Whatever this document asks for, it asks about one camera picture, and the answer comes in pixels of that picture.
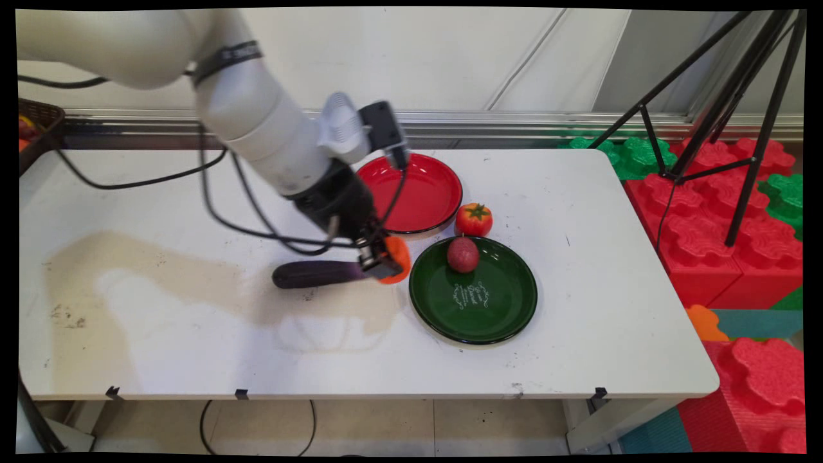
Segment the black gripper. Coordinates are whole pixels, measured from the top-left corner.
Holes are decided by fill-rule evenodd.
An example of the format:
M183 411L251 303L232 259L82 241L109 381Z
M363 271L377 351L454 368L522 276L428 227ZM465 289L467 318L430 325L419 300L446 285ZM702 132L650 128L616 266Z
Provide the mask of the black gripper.
M404 240L384 239L373 196L352 167L332 161L316 183L292 196L292 202L323 232L337 217L336 237L357 244L362 271L374 271L380 282L403 281Z

